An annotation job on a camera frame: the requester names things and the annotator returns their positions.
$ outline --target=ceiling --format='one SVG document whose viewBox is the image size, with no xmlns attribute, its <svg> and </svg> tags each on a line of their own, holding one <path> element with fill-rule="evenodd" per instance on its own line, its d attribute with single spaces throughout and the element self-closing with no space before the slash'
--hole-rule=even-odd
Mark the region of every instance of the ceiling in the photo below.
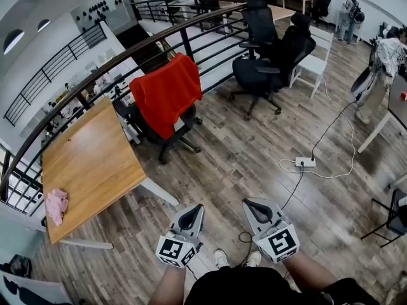
<svg viewBox="0 0 407 305">
<path fill-rule="evenodd" d="M 0 51 L 0 78 L 17 59 L 27 45 L 41 33 L 37 32 L 42 19 L 55 20 L 86 0 L 0 0 L 0 43 L 13 29 L 22 29 L 25 34 L 7 55 Z"/>
</svg>

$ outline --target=staircase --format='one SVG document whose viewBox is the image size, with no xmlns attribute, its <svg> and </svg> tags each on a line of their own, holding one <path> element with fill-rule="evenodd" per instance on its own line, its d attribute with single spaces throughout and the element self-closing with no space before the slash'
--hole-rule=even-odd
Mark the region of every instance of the staircase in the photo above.
<svg viewBox="0 0 407 305">
<path fill-rule="evenodd" d="M 117 39 L 123 45 L 123 47 L 127 50 L 134 44 L 140 43 L 141 41 L 149 38 L 147 32 L 142 28 L 140 24 L 133 26 L 117 35 Z M 155 44 L 151 43 L 147 46 L 141 48 L 137 52 L 133 53 L 131 57 L 137 63 L 137 65 L 143 64 L 146 60 L 160 54 L 162 51 L 161 49 Z M 149 72 L 153 72 L 162 66 L 166 65 L 169 62 L 166 54 L 161 54 L 154 58 L 152 61 L 146 63 L 145 65 L 141 66 L 141 70 L 147 74 Z"/>
</svg>

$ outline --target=chair armrest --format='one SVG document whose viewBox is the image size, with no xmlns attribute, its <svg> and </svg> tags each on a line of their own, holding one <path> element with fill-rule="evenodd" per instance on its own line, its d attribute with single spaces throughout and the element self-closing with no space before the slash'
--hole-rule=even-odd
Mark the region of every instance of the chair armrest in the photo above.
<svg viewBox="0 0 407 305">
<path fill-rule="evenodd" d="M 280 69 L 271 67 L 256 67 L 256 71 L 262 74 L 279 74 Z"/>
<path fill-rule="evenodd" d="M 244 42 L 242 44 L 239 44 L 240 48 L 259 48 L 260 45 L 258 44 L 254 44 L 254 43 L 250 43 L 250 42 Z"/>
</svg>

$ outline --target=black shorts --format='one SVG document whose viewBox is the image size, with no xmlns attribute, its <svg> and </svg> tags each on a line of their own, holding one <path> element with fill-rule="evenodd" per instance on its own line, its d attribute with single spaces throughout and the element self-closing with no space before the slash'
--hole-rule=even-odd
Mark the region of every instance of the black shorts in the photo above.
<svg viewBox="0 0 407 305">
<path fill-rule="evenodd" d="M 342 279 L 320 292 L 299 293 L 270 268 L 221 268 L 201 277 L 185 305 L 217 304 L 313 304 L 379 303 L 354 279 Z"/>
</svg>

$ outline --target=backpack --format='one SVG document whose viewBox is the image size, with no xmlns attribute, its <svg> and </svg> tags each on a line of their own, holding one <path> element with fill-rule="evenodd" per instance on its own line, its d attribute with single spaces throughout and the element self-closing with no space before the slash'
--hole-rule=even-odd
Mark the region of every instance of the backpack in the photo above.
<svg viewBox="0 0 407 305">
<path fill-rule="evenodd" d="M 352 7 L 352 9 L 349 12 L 349 17 L 357 24 L 361 24 L 364 22 L 364 13 L 360 9 L 359 4 L 357 6 Z"/>
</svg>

